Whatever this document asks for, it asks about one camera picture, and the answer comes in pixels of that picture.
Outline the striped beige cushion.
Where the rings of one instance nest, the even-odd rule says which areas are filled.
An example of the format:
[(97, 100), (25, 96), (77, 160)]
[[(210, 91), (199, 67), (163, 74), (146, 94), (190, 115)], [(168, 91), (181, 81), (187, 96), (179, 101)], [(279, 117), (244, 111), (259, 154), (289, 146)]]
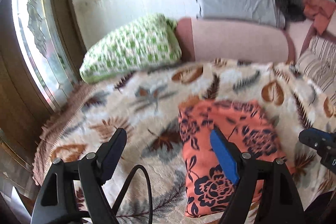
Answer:
[(313, 36), (297, 61), (300, 72), (312, 79), (335, 105), (335, 43)]

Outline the orange black floral garment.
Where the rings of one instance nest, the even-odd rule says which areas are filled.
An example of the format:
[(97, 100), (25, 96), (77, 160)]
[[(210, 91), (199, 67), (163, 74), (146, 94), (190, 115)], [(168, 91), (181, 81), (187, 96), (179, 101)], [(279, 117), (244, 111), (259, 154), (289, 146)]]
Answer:
[(256, 100), (193, 99), (178, 110), (187, 217), (226, 209), (241, 177), (242, 153), (262, 161), (287, 160), (274, 126)]

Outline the dark furry cloth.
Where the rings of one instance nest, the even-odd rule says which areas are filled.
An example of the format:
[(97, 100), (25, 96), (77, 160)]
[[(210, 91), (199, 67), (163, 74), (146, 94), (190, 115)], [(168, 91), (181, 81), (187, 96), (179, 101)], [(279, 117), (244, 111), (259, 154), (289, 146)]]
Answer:
[(305, 8), (303, 0), (275, 0), (275, 3), (286, 21), (303, 22), (306, 20), (306, 16), (303, 13)]

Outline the green white checkered pillow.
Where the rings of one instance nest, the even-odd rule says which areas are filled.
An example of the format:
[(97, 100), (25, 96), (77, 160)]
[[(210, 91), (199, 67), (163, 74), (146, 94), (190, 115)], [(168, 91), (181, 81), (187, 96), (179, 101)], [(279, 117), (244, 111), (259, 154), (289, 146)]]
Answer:
[(105, 35), (84, 56), (80, 76), (86, 83), (146, 68), (174, 64), (182, 57), (177, 21), (163, 14), (138, 18)]

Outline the brown quilted bedspread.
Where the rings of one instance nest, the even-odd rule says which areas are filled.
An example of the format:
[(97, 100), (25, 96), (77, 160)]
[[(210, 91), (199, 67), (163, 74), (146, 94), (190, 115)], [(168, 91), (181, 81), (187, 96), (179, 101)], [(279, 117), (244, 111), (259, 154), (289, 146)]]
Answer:
[(41, 141), (38, 144), (33, 162), (33, 180), (36, 185), (43, 184), (46, 166), (56, 140), (95, 89), (95, 84), (84, 82), (77, 84), (70, 93), (66, 104), (52, 114), (46, 123), (42, 125)]

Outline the pink cylindrical bolster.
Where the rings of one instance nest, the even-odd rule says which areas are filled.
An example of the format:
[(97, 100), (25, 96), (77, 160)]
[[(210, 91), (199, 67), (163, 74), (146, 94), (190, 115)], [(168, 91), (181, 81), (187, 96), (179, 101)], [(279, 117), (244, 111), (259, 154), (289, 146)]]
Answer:
[(234, 59), (282, 63), (298, 59), (312, 24), (306, 20), (280, 30), (239, 20), (182, 18), (175, 36), (184, 62)]

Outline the stained glass window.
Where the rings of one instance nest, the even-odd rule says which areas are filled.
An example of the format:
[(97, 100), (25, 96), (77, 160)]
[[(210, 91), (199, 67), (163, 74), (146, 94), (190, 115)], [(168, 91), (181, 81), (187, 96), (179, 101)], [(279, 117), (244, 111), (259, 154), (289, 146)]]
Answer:
[(58, 110), (77, 83), (56, 28), (51, 0), (11, 0), (15, 32), (23, 59), (38, 90)]

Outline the salmon pink cloth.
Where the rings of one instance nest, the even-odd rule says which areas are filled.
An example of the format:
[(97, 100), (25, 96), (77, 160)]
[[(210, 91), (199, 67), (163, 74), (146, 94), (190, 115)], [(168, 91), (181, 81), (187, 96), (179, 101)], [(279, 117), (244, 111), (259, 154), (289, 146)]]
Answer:
[(303, 0), (303, 14), (313, 21), (319, 35), (323, 34), (335, 12), (335, 2), (329, 0)]

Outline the leaf-patterned beige blanket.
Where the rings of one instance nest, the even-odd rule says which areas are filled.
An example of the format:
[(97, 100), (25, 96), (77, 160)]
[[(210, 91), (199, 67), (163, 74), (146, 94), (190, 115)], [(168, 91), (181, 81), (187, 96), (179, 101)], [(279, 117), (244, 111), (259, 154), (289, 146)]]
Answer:
[(233, 188), (211, 150), (203, 149), (214, 126), (241, 151), (283, 158), (304, 207), (335, 188), (335, 176), (298, 140), (309, 126), (335, 132), (335, 106), (294, 65), (216, 60), (137, 72), (91, 87), (71, 109), (44, 166), (56, 158), (81, 159), (125, 129), (127, 144), (104, 193), (113, 204), (133, 166), (143, 165), (154, 223), (216, 223), (221, 217)]

